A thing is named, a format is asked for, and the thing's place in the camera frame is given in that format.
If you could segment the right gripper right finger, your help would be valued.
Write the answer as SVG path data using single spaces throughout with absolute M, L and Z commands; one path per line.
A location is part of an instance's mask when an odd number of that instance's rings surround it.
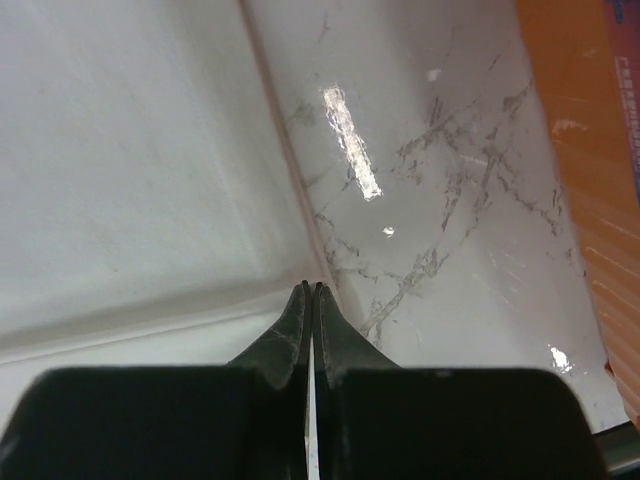
M 324 479 L 604 479 L 582 408 L 530 368 L 402 368 L 312 301 L 319 474 Z

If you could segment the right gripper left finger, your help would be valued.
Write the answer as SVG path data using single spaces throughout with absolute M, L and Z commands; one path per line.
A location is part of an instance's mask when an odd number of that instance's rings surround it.
M 5 479 L 304 479 L 312 294 L 224 365 L 71 367 L 20 399 Z

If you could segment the white coca-cola t-shirt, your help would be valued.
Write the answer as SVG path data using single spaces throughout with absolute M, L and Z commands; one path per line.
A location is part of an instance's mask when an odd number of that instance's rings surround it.
M 328 270 L 239 1 L 1 5 L 1 359 Z

